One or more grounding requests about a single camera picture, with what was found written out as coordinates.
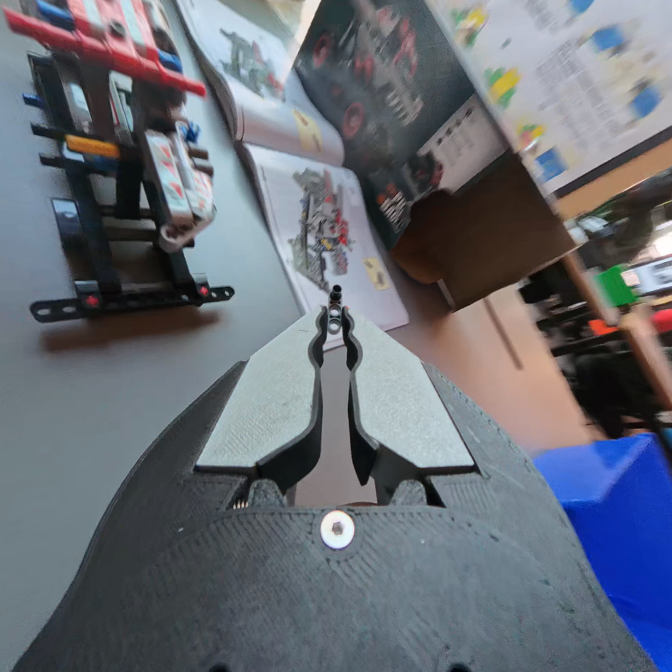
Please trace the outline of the black lego set box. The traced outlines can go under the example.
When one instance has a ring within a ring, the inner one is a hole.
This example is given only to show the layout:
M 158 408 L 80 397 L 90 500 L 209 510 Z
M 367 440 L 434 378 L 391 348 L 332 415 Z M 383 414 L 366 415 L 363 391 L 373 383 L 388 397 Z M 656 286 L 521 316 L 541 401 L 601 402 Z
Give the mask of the black lego set box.
M 392 259 L 453 310 L 576 248 L 427 1 L 321 1 L 295 65 Z

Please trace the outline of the small green box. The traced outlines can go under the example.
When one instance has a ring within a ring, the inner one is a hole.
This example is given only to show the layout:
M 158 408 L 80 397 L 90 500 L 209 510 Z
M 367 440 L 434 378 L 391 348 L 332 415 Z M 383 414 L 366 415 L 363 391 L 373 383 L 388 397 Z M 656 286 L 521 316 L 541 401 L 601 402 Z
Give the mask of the small green box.
M 595 275 L 595 283 L 610 307 L 629 307 L 638 301 L 636 293 L 624 279 L 627 270 L 626 265 L 618 264 Z

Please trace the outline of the white instruction poster board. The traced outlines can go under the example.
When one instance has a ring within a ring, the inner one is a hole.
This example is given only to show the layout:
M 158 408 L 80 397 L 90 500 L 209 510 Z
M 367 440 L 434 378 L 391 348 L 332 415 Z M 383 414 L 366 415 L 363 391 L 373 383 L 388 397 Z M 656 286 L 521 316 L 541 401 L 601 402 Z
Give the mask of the white instruction poster board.
M 671 138 L 670 1 L 427 5 L 546 194 Z

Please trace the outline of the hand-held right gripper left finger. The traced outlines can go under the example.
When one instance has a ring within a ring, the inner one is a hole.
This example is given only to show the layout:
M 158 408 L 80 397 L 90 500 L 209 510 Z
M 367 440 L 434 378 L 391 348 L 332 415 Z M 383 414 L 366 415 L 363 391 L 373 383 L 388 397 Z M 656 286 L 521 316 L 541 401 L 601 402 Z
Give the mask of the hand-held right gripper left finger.
M 273 481 L 287 492 L 321 455 L 327 309 L 299 318 L 244 363 L 196 460 L 207 473 Z

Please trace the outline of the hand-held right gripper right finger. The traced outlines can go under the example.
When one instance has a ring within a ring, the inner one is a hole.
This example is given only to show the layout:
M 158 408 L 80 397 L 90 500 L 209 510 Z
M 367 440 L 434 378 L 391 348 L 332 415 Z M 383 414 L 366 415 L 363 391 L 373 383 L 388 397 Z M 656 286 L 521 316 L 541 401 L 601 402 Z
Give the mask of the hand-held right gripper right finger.
M 351 461 L 360 484 L 475 472 L 475 460 L 423 361 L 373 322 L 343 310 Z

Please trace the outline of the blue plastic bin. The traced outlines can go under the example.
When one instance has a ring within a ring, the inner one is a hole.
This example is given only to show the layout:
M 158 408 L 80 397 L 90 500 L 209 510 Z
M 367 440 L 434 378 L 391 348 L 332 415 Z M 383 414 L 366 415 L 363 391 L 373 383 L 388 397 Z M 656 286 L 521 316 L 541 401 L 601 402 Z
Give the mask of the blue plastic bin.
M 658 437 L 549 450 L 533 459 L 611 604 L 660 671 L 671 670 L 671 475 Z

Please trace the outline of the open lego instruction booklet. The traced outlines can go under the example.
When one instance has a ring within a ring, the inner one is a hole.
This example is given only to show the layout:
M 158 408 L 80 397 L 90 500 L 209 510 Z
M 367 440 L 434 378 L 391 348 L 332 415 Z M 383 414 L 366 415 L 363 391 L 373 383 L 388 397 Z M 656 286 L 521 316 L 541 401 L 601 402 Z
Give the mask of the open lego instruction booklet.
M 267 230 L 308 313 L 341 303 L 384 331 L 408 324 L 337 130 L 309 100 L 281 38 L 224 1 L 176 1 L 246 164 Z

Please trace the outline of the black and red lego model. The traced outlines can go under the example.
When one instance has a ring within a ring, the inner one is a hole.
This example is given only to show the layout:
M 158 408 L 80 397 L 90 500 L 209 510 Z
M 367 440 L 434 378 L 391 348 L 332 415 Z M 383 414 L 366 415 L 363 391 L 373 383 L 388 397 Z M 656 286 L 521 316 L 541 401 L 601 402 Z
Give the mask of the black and red lego model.
M 72 298 L 33 302 L 38 323 L 95 319 L 226 302 L 189 270 L 184 249 L 216 216 L 214 169 L 189 121 L 187 77 L 161 1 L 19 1 L 2 7 L 8 28 L 47 54 L 29 54 L 35 93 L 26 105 L 47 124 L 35 136 L 57 154 L 70 198 L 52 199 L 61 245 L 85 263 Z

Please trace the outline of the wooden workbench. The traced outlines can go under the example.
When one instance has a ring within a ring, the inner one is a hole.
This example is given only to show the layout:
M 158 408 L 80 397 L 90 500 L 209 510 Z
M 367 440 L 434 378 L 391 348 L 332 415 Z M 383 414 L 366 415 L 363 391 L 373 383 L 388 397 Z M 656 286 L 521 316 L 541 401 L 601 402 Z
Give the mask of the wooden workbench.
M 595 283 L 595 275 L 602 271 L 587 269 L 577 252 L 562 258 L 569 278 L 585 299 L 591 315 L 602 320 L 607 327 L 615 328 L 610 337 L 620 337 L 627 342 L 634 359 L 657 395 L 664 411 L 671 411 L 671 363 L 651 324 L 651 309 L 638 299 L 637 303 L 623 308 L 610 307 Z

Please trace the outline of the black and white marker tag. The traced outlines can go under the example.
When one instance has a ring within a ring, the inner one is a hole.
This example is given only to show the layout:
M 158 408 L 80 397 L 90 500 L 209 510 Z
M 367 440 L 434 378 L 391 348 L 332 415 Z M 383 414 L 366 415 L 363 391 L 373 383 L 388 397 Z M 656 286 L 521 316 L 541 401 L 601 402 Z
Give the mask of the black and white marker tag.
M 671 293 L 671 257 L 634 265 L 628 270 L 636 277 L 635 289 L 640 296 Z

